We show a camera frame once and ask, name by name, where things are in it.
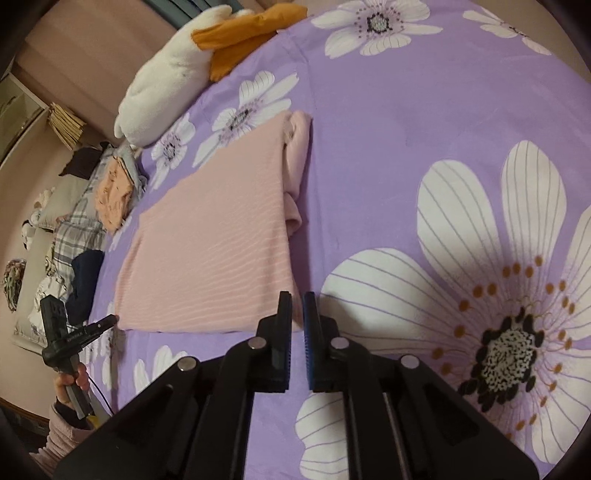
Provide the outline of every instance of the navy garment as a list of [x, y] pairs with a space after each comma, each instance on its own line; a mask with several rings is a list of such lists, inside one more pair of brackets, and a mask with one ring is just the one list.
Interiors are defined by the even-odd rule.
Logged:
[[86, 250], [72, 260], [73, 291], [66, 301], [68, 323], [72, 326], [80, 325], [90, 316], [104, 258], [105, 254], [100, 250]]

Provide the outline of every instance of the pink garment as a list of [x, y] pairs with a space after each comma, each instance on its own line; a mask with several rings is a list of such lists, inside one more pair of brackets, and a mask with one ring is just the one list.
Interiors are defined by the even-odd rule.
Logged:
[[140, 216], [116, 285], [120, 328], [252, 330], [281, 290], [297, 299], [288, 236], [309, 136], [308, 115], [280, 113]]
[[111, 158], [95, 193], [96, 212], [111, 235], [121, 227], [133, 192], [134, 184], [125, 171], [123, 160]]
[[53, 476], [57, 464], [74, 448], [86, 440], [94, 430], [80, 430], [66, 422], [51, 406], [47, 444], [31, 457], [49, 476]]

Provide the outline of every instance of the peach garment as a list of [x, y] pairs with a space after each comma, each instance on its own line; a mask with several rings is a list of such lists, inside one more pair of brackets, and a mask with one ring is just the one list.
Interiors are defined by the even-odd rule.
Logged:
[[134, 184], [125, 171], [123, 160], [111, 158], [95, 193], [99, 220], [111, 235], [121, 227], [133, 192]]
[[194, 30], [193, 41], [201, 50], [214, 50], [209, 79], [218, 82], [263, 43], [277, 35], [277, 30], [303, 20], [308, 9], [301, 5], [276, 4], [260, 14], [231, 18], [213, 27]]
[[281, 290], [297, 298], [288, 236], [309, 135], [307, 114], [280, 113], [140, 215], [115, 289], [120, 328], [253, 330]]

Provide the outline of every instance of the floral bedsheet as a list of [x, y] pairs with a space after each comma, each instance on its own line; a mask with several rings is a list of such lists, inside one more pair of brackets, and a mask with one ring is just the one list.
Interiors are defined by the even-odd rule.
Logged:
[[[217, 148], [301, 109], [313, 136], [291, 241], [300, 291], [374, 352], [423, 359], [545, 475], [591, 406], [590, 93], [465, 0], [353, 0], [303, 21], [144, 152], [148, 192], [111, 241], [93, 319], [112, 311], [141, 213]], [[84, 360], [121, 408], [186, 353], [251, 334], [127, 331]], [[310, 395], [301, 333], [291, 368], [286, 395], [255, 399], [246, 478], [344, 480], [342, 401]]]

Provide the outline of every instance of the folded pink sweater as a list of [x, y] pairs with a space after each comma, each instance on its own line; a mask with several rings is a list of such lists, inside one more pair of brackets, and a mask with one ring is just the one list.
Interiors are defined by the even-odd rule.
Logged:
[[301, 218], [310, 117], [283, 112], [219, 149], [139, 217], [119, 273], [119, 327], [252, 330], [297, 298], [288, 236]]

